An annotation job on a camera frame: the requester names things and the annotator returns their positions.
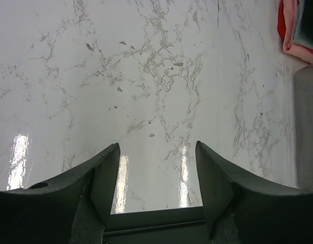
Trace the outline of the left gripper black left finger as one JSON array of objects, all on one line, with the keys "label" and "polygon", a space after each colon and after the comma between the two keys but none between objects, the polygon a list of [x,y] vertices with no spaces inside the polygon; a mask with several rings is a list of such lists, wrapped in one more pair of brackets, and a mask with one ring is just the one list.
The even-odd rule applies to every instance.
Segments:
[{"label": "left gripper black left finger", "polygon": [[0,243],[102,243],[119,164],[114,143],[27,189],[0,191]]}]

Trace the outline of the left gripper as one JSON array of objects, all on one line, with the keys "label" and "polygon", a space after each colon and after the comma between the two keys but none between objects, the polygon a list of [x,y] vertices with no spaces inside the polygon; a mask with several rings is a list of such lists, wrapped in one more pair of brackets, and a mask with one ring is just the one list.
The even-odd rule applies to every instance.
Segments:
[{"label": "left gripper", "polygon": [[202,207],[111,215],[103,243],[209,243]]}]

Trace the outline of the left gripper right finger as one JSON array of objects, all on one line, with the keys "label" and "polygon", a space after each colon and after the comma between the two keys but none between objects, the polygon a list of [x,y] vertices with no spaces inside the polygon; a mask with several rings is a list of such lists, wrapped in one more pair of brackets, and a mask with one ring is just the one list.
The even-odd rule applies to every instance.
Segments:
[{"label": "left gripper right finger", "polygon": [[201,141],[195,158],[210,237],[229,215],[241,243],[313,243],[312,191],[253,174]]}]

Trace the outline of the black t-shirt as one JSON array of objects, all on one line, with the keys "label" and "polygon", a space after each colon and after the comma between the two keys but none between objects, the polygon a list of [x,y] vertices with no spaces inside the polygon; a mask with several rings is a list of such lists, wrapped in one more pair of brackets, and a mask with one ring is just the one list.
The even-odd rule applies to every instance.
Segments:
[{"label": "black t-shirt", "polygon": [[313,0],[306,0],[304,2],[302,30],[305,35],[313,41]]}]

